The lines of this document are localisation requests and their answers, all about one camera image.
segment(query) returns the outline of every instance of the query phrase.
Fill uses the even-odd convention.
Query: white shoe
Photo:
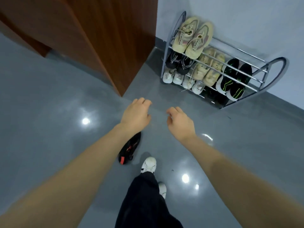
[[[199,95],[201,92],[203,92],[205,86],[206,85],[203,82],[196,81],[196,83],[192,87],[192,91],[193,91],[193,93]]]
[[[215,57],[216,54],[216,50],[214,48],[209,48],[205,51],[206,54]],[[208,57],[207,55],[202,54],[199,57],[199,61],[201,61],[202,63],[211,66],[213,59]],[[195,80],[199,80],[199,81],[203,81],[203,78],[205,77],[205,75],[207,74],[207,72],[210,70],[209,67],[204,66],[200,63],[197,63],[196,66],[194,67],[194,71],[192,73],[192,77]]]
[[[147,157],[146,160],[143,162],[143,165],[141,166],[141,173],[144,172],[151,172],[154,174],[156,169],[156,159],[154,157]]]
[[[186,56],[191,59],[197,59],[203,49],[209,45],[213,36],[213,25],[211,22],[204,23],[195,33],[193,39],[189,42],[186,49]]]
[[[173,83],[177,85],[181,85],[183,83],[185,75],[181,75],[177,71],[175,71],[174,78],[173,78]]]
[[[195,80],[193,79],[193,78],[190,78],[190,77],[188,77],[188,76],[185,76],[184,77],[184,81],[183,81],[183,87],[185,88],[185,89],[191,89],[192,88],[192,86],[194,85],[194,83],[195,83]]]
[[[216,59],[221,62],[225,62],[225,56],[222,53],[218,54],[216,56]],[[212,67],[219,72],[222,71],[222,66],[223,66],[223,63],[220,63],[218,61],[213,61],[213,63],[212,63]],[[203,81],[206,86],[209,86],[209,87],[213,86],[215,84],[215,82],[217,81],[217,79],[219,78],[220,73],[215,70],[210,69],[208,71],[207,75],[204,77]]]
[[[164,83],[168,83],[168,84],[172,83],[174,71],[175,70],[171,70],[171,69],[165,67],[165,72],[164,72],[164,75],[163,75],[163,82]]]
[[[164,199],[166,199],[166,193],[167,193],[167,187],[163,182],[158,183],[159,187],[159,194],[163,196]]]
[[[172,49],[178,53],[184,53],[188,43],[193,38],[198,26],[197,17],[188,18],[178,29],[177,36],[173,42]]]

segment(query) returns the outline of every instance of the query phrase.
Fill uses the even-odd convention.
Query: foot
[[[166,199],[166,193],[167,193],[167,187],[163,182],[158,183],[159,187],[159,194],[163,196],[164,199]]]
[[[141,166],[141,173],[144,172],[151,172],[154,174],[156,169],[156,160],[154,157],[147,157],[146,160],[143,162],[143,165]]]

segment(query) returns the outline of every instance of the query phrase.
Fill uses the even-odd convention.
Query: beige sneaker
[[[203,49],[209,45],[213,36],[213,25],[211,22],[204,23],[189,42],[185,54],[191,59],[197,59]]]
[[[205,54],[208,54],[212,57],[215,57],[216,54],[216,50],[214,48],[209,48],[205,51]],[[201,61],[202,63],[211,66],[213,59],[208,57],[207,55],[202,54],[199,57],[199,61]],[[209,67],[204,66],[200,63],[197,63],[196,66],[194,67],[194,71],[192,73],[192,77],[196,80],[202,81],[203,78],[205,77],[205,75],[207,74],[207,72],[210,70]]]
[[[178,53],[184,53],[188,43],[193,38],[198,26],[197,17],[188,18],[178,29],[177,36],[173,42],[172,49]]]
[[[222,53],[217,55],[215,58],[219,61],[225,62],[225,56]],[[213,67],[214,69],[216,69],[217,71],[220,72],[222,70],[222,66],[223,66],[222,63],[214,60],[211,67]],[[217,81],[219,76],[220,76],[220,73],[216,72],[213,69],[210,69],[203,81],[206,86],[211,87],[215,84],[215,82]]]

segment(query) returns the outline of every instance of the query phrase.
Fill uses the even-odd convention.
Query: black sneaker
[[[180,64],[177,67],[176,71],[180,73],[181,75],[185,75],[189,72],[191,66],[193,65],[194,60],[188,58],[187,56],[184,56],[181,58]]]
[[[183,55],[181,53],[172,51],[166,61],[166,66],[171,70],[176,69],[182,57]]]
[[[252,76],[252,67],[250,65],[244,64],[241,66],[240,70]],[[250,81],[250,77],[243,75],[239,72],[237,73],[236,79],[244,84],[248,84]],[[239,83],[233,83],[230,90],[226,93],[226,96],[232,101],[237,101],[243,95],[244,91],[245,86]]]
[[[140,138],[141,132],[135,134],[120,150],[118,154],[118,161],[120,164],[124,165],[133,159],[133,154],[140,142]]]
[[[229,60],[227,64],[231,65],[234,68],[239,68],[240,61],[236,58],[233,58]],[[226,66],[222,71],[224,74],[229,75],[230,77],[233,77],[235,79],[237,78],[237,71],[228,66]],[[217,81],[215,88],[221,94],[226,94],[226,92],[232,87],[233,83],[233,80],[222,75]]]

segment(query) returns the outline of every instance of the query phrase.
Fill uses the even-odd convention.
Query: shoe rack
[[[166,43],[166,48],[165,48],[165,54],[164,54],[164,60],[163,60],[163,66],[162,66],[161,79],[162,79],[163,74],[164,74],[164,71],[165,71],[166,60],[167,60],[167,58],[168,58],[168,56],[169,56],[169,54],[170,54],[169,51],[172,50],[172,47],[171,47],[172,42],[174,41],[175,36],[177,35],[177,32],[178,32],[178,29],[179,29],[180,25],[181,25],[185,20],[186,20],[186,11],[182,12],[182,14],[181,14],[179,17],[176,18],[176,20],[175,20],[175,22],[174,22],[174,25],[172,26],[172,29],[171,29],[171,31],[170,31],[170,33],[169,33],[169,35],[168,35],[168,39],[167,39],[167,43]],[[209,102],[209,103],[211,103],[211,104],[214,104],[216,107],[218,107],[218,108],[220,108],[220,109],[226,108],[226,107],[229,107],[229,106],[232,106],[232,105],[235,105],[235,104],[237,104],[237,103],[239,103],[239,102],[241,102],[241,101],[243,101],[243,100],[245,100],[245,99],[248,100],[248,99],[250,99],[250,98],[252,98],[252,97],[257,96],[257,95],[260,94],[260,93],[263,93],[263,92],[267,91],[269,88],[271,88],[272,86],[274,86],[274,85],[283,77],[283,75],[286,73],[286,71],[287,71],[287,69],[288,69],[289,61],[288,61],[288,59],[285,58],[285,57],[278,57],[278,58],[273,59],[272,61],[269,61],[269,62],[268,62],[268,61],[265,61],[264,59],[261,59],[261,58],[259,58],[259,57],[257,57],[257,56],[254,56],[254,55],[250,54],[250,53],[247,53],[246,51],[243,51],[242,49],[239,49],[239,48],[237,48],[237,47],[235,47],[235,46],[233,46],[233,45],[231,45],[231,44],[229,44],[229,43],[227,43],[227,42],[224,42],[224,41],[222,41],[221,39],[218,39],[218,38],[216,38],[216,37],[212,37],[212,40],[216,40],[216,41],[217,41],[216,44],[221,44],[221,43],[222,43],[222,44],[225,46],[225,48],[231,48],[231,49],[233,49],[233,50],[237,50],[237,51],[239,52],[239,54],[241,54],[241,55],[238,56],[238,57],[235,57],[235,56],[231,55],[230,53],[225,52],[223,49],[219,49],[219,48],[217,48],[217,47],[215,47],[215,46],[213,46],[213,45],[211,46],[211,47],[215,48],[217,51],[219,51],[219,52],[225,54],[226,56],[229,56],[230,58],[236,58],[236,59],[238,59],[240,62],[242,62],[242,63],[247,63],[248,65],[250,65],[250,66],[255,70],[255,71],[252,73],[252,76],[249,75],[249,74],[246,74],[245,72],[240,71],[240,70],[237,69],[237,68],[234,68],[233,66],[228,65],[228,64],[227,64],[227,61],[226,61],[226,63],[224,63],[224,62],[222,62],[222,61],[219,61],[219,60],[216,59],[215,57],[212,57],[212,56],[210,56],[210,55],[208,55],[208,54],[205,54],[204,51],[202,52],[202,54],[204,54],[204,55],[206,55],[206,56],[212,58],[212,59],[215,60],[215,61],[218,61],[218,62],[222,63],[223,65],[226,65],[226,66],[228,66],[228,67],[230,67],[230,68],[236,70],[237,72],[239,72],[239,73],[241,73],[241,74],[243,74],[243,75],[248,76],[249,78],[251,78],[252,80],[254,80],[255,82],[257,82],[257,86],[255,86],[255,85],[250,85],[250,83],[249,83],[249,84],[245,84],[245,83],[242,83],[242,82],[240,82],[240,81],[238,81],[238,80],[236,80],[236,79],[230,77],[229,75],[227,75],[227,74],[225,74],[225,73],[223,73],[223,72],[217,71],[217,72],[219,72],[221,75],[226,76],[227,78],[230,78],[230,79],[233,80],[234,82],[239,83],[239,84],[245,86],[245,92],[247,92],[247,94],[244,94],[244,95],[243,95],[241,98],[239,98],[237,101],[231,101],[231,100],[229,100],[225,105],[219,105],[219,104],[216,104],[212,99],[210,99],[210,98],[208,97],[207,94],[204,94],[204,92],[206,93],[206,92],[208,92],[208,91],[216,91],[218,94],[222,94],[222,93],[219,93],[219,92],[218,92],[215,88],[213,88],[213,87],[207,87],[207,86],[206,86],[206,87],[204,88],[203,92],[202,92],[200,95],[198,95],[198,96],[199,96],[199,97],[202,97],[202,98],[205,99],[207,102]],[[244,57],[247,57],[247,58],[250,57],[250,58],[252,58],[252,59],[250,59],[250,60],[256,61],[257,64],[261,64],[261,63],[262,63],[262,64],[264,64],[264,65],[262,65],[261,67],[258,67],[258,66],[256,66],[256,65],[253,64],[254,62],[250,62],[250,63],[247,62],[246,59],[245,59]],[[200,64],[202,64],[202,65],[204,65],[204,66],[207,66],[207,67],[210,68],[210,69],[215,70],[213,67],[211,67],[211,66],[209,66],[209,65],[207,65],[207,64],[204,64],[204,63],[202,63],[201,61],[199,61],[199,60],[197,60],[197,59],[195,59],[195,62],[200,63]],[[265,82],[266,82],[266,79],[267,79],[267,77],[268,77],[268,74],[269,74],[269,71],[270,71],[270,69],[271,69],[271,66],[272,66],[273,64],[277,63],[277,62],[282,62],[281,70],[279,71],[279,73],[277,74],[277,76],[276,76],[268,85],[265,86]],[[188,74],[186,74],[186,76],[192,77],[192,74],[191,74],[191,73],[192,73],[193,68],[195,67],[195,65],[196,65],[196,63],[194,63],[194,64],[192,65],[191,71],[190,71]],[[262,78],[260,78],[260,79],[256,78],[255,76],[256,76],[258,73],[261,73],[261,72],[263,73],[263,75],[261,75]]]

